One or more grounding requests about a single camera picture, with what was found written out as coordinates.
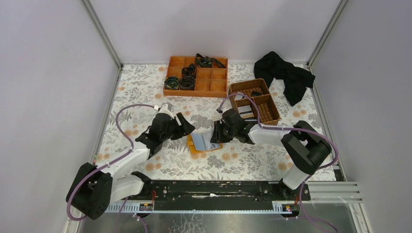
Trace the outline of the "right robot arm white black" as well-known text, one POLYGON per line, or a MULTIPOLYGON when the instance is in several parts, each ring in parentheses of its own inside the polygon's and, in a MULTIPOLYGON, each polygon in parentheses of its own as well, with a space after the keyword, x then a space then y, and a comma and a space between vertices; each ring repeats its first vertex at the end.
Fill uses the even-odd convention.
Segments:
POLYGON ((298 121, 292 127, 279 128, 253 124, 229 109, 222 119, 214 122, 211 143, 228 143, 234 138, 246 144, 282 146, 293 161, 292 167, 281 179, 290 190, 296 190, 313 175, 331 154, 332 146, 307 122, 298 121))

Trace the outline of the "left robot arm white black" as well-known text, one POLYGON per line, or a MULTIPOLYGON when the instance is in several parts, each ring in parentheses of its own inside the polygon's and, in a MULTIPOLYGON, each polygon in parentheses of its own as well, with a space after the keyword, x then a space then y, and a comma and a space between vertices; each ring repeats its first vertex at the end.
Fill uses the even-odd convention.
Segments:
POLYGON ((135 139, 133 146, 124 155, 100 166, 85 163, 79 168, 66 197, 67 215, 74 217, 73 207, 92 220, 99 218, 109 204, 125 197, 139 194, 144 181, 126 172, 147 161, 162 149, 167 140, 177 140, 191 134, 195 127, 181 113, 172 116, 168 113, 155 115, 151 126, 135 139))

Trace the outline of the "brown wicker basket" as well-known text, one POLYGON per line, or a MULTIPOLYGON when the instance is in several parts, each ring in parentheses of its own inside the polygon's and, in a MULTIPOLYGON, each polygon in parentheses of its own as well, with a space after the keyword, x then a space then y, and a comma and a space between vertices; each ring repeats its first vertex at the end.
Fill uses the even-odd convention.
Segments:
POLYGON ((259 110, 260 122, 262 124, 275 126, 281 120, 281 116, 272 96, 270 95, 268 86, 263 79, 254 79, 231 84, 229 86, 229 94, 236 95, 238 93, 243 95, 244 98, 241 100, 234 100, 234 97, 231 96, 229 99, 233 109, 238 110, 239 106, 250 105, 255 117, 257 117, 258 115, 253 105, 254 103, 259 110), (252 91, 261 92, 262 95, 251 97, 252 91))

